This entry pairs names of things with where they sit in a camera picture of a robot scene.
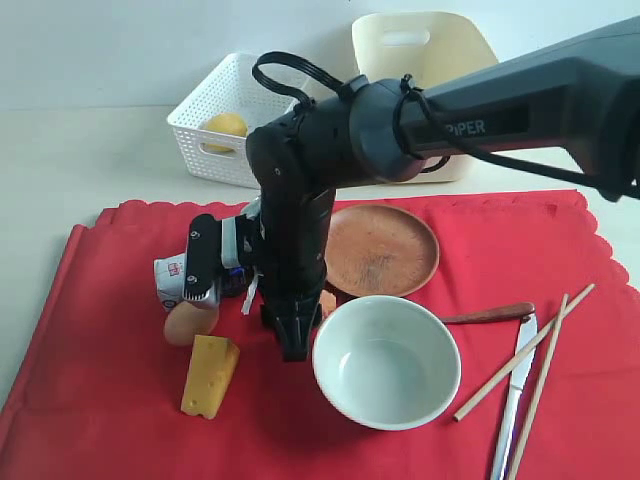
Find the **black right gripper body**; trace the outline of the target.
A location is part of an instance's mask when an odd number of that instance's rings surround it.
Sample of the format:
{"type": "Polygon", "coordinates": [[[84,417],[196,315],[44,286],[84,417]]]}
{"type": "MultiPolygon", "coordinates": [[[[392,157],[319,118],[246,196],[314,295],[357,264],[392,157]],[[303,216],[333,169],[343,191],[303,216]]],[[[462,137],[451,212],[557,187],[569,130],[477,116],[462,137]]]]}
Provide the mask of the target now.
{"type": "Polygon", "coordinates": [[[335,195],[333,188],[261,188],[257,265],[267,309],[316,308],[326,283],[325,250],[335,195]]]}

